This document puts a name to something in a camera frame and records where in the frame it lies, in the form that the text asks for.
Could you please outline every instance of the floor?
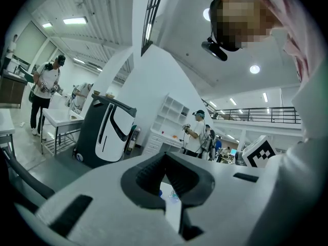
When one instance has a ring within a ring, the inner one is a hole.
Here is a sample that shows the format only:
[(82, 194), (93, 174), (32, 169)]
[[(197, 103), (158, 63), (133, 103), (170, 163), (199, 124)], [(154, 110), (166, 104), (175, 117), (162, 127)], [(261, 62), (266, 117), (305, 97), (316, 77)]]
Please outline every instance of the floor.
[[(10, 108), (15, 126), (13, 141), (16, 158), (36, 179), (57, 192), (91, 169), (73, 158), (73, 147), (59, 153), (55, 157), (45, 149), (44, 154), (41, 154), (40, 138), (33, 136), (31, 133), (29, 120), (32, 104), (28, 101), (28, 94), (29, 89), (26, 87), (21, 108)], [(54, 134), (54, 127), (45, 121), (44, 131)], [(140, 149), (135, 148), (129, 156), (125, 155), (124, 159), (140, 154)], [(11, 180), (16, 188), (34, 204), (40, 206), (45, 201), (44, 198), (22, 181), (19, 176), (13, 172), (11, 172), (11, 176)]]

